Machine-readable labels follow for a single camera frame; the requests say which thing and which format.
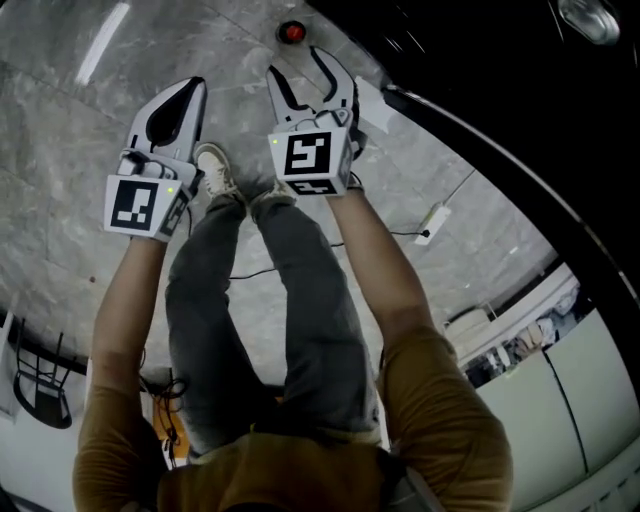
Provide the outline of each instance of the marble floor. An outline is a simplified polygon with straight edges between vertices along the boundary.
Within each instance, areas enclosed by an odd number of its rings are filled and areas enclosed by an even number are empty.
[[[79,67],[116,0],[8,0],[0,8],[0,308],[19,293],[18,314],[45,342],[66,333],[68,350],[86,355],[102,296],[127,245],[101,228],[105,178],[113,173],[129,123],[166,86],[203,76],[209,99],[204,140],[220,143],[245,187],[273,176],[266,135],[274,117],[264,74],[275,64],[303,101],[319,104],[328,84],[306,44],[283,46],[279,22],[297,19],[307,43],[334,53],[372,84],[380,68],[302,0],[126,0],[129,10],[88,84]],[[355,163],[387,225],[411,231],[431,206],[473,172],[429,133],[397,114],[389,133],[363,121],[369,135]],[[340,240],[322,199],[301,200],[332,242]],[[205,201],[194,204],[196,218]],[[427,248],[399,239],[416,267],[439,326],[478,304],[494,307],[554,257],[545,238],[480,173],[450,202],[453,214]],[[187,236],[169,247],[166,273]],[[347,271],[365,337],[377,359],[381,340]],[[255,226],[241,228],[235,275],[271,265]],[[231,313],[263,380],[283,380],[286,296],[277,274],[235,281]],[[162,297],[146,367],[169,363]]]

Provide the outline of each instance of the sneaker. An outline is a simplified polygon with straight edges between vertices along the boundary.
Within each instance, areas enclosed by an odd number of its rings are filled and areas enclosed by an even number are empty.
[[[289,188],[289,185],[280,180],[274,180],[273,187],[256,196],[249,203],[249,210],[253,210],[258,204],[266,201],[267,199],[281,198],[289,204],[295,204],[296,197]]]
[[[204,172],[205,189],[209,198],[215,199],[220,195],[230,195],[246,203],[238,185],[231,176],[229,159],[220,146],[212,142],[200,144],[194,155],[196,167]]]

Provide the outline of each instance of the power strip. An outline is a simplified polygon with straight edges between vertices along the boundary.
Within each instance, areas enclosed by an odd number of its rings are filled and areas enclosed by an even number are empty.
[[[415,239],[415,243],[418,245],[429,245],[429,242],[431,242],[431,239],[442,227],[449,215],[451,215],[451,209],[447,208],[444,204],[436,203],[433,205],[433,208],[431,208],[431,211],[422,222],[420,234]]]

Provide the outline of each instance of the gray jeans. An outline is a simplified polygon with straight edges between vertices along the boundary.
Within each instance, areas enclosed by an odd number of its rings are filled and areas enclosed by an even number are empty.
[[[217,197],[178,253],[166,292],[181,419],[194,454],[235,441],[274,415],[347,432],[377,428],[369,356],[347,280],[320,227],[290,198],[254,210],[287,290],[284,400],[255,374],[228,311],[229,276],[245,207]]]

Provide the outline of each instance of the chair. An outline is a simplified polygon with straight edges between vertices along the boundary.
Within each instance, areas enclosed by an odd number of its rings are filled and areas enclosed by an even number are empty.
[[[57,429],[69,428],[72,423],[71,413],[69,411],[69,404],[67,403],[67,397],[63,388],[71,370],[67,368],[62,379],[58,379],[56,376],[58,372],[58,358],[60,357],[60,348],[62,347],[62,338],[64,335],[63,333],[60,333],[58,347],[52,358],[53,371],[51,372],[43,372],[40,370],[41,357],[38,354],[32,354],[36,358],[35,366],[24,361],[20,357],[23,335],[24,319],[20,325],[18,341],[16,343],[18,371],[13,380],[13,392],[24,410],[38,421]],[[22,379],[35,382],[35,399],[33,404],[22,392],[22,388],[20,387]]]

